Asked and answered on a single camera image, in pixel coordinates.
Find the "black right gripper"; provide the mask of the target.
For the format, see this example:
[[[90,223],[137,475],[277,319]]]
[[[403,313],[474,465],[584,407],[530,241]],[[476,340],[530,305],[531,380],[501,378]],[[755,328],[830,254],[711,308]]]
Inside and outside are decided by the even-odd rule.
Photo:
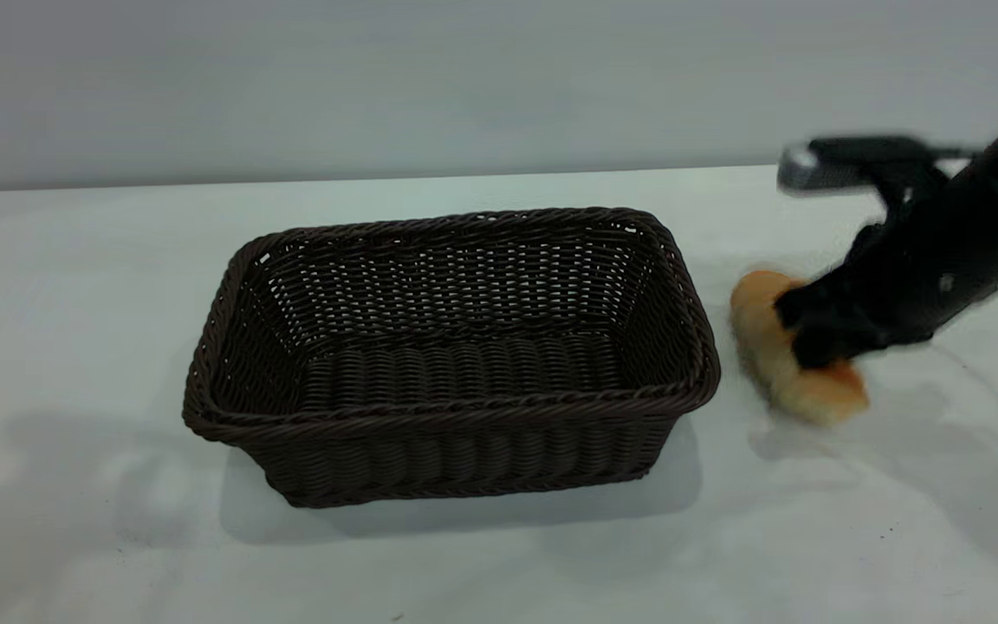
[[[998,138],[953,177],[925,155],[863,172],[884,223],[836,269],[774,301],[804,370],[926,342],[998,289]]]

